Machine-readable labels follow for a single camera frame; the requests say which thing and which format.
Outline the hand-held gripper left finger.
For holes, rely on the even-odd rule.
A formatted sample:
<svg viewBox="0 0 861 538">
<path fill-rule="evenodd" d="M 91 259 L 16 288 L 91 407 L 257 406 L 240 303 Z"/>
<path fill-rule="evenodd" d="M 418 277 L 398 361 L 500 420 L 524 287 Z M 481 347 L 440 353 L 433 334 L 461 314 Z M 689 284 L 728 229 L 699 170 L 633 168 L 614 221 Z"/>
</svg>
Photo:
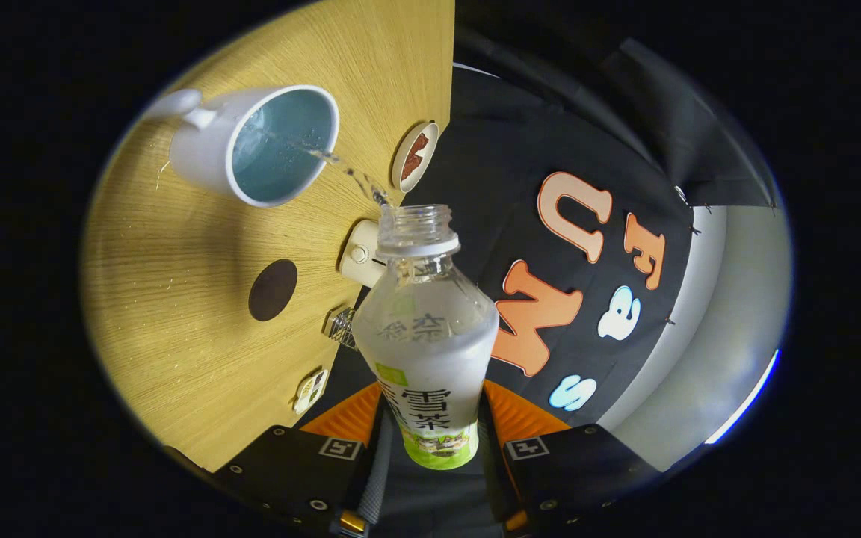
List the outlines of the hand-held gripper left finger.
<svg viewBox="0 0 861 538">
<path fill-rule="evenodd" d="M 301 428 L 274 425 L 213 473 L 301 535 L 369 535 L 386 486 L 386 399 L 371 383 Z"/>
</svg>

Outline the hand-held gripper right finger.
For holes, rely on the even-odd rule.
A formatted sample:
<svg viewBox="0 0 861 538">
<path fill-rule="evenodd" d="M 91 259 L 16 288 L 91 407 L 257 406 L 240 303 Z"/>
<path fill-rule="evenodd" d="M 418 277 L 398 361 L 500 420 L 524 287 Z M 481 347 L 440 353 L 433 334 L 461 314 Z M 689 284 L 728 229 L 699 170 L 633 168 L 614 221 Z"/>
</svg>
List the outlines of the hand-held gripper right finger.
<svg viewBox="0 0 861 538">
<path fill-rule="evenodd" d="M 488 499 L 504 535 L 585 535 L 596 513 L 658 480 L 655 466 L 603 426 L 568 426 L 489 380 L 479 433 Z"/>
</svg>

